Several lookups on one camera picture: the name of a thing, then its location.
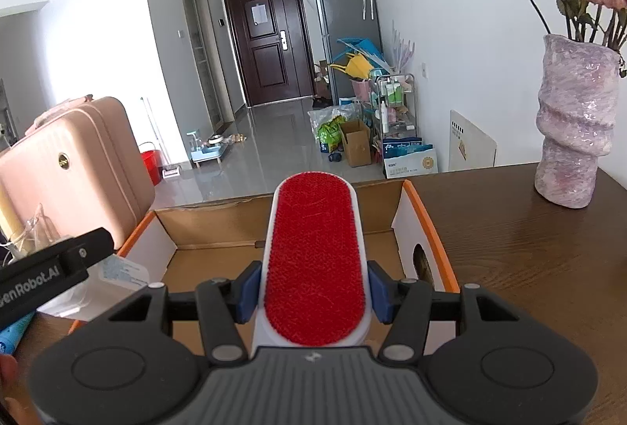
dark brown tabletop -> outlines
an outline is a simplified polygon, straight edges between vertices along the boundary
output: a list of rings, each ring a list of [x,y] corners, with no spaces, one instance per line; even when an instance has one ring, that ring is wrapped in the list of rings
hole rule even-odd
[[[585,423],[627,423],[627,190],[600,171],[590,206],[565,209],[534,190],[535,166],[412,181],[460,284],[488,287],[582,347],[600,373]],[[22,369],[69,326],[37,317],[18,349]],[[22,385],[7,395],[29,405]],[[27,425],[37,423],[29,411]]]

suitcase logo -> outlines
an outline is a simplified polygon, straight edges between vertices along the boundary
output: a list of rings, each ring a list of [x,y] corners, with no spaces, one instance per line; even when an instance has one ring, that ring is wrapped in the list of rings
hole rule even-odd
[[[70,160],[68,159],[68,155],[65,153],[59,154],[59,166],[64,170],[70,168]]]

red bucket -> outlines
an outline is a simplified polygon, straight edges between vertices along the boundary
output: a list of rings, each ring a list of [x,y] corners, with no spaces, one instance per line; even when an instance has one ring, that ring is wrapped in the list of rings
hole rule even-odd
[[[156,149],[142,152],[143,164],[146,166],[148,174],[150,175],[150,180],[155,186],[157,186],[161,181],[161,173],[159,172],[159,165],[157,163],[157,154],[158,151]]]

vase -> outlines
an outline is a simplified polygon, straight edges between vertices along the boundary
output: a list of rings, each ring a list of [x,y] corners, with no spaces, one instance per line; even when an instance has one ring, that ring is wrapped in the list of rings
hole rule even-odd
[[[620,57],[559,35],[544,42],[536,125],[545,138],[535,189],[553,203],[580,209],[592,200],[599,156],[612,148]]]

dark brown door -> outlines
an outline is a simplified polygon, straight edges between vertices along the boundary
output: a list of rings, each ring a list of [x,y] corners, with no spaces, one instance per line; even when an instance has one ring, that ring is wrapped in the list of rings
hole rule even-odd
[[[311,95],[302,0],[225,0],[250,106]]]

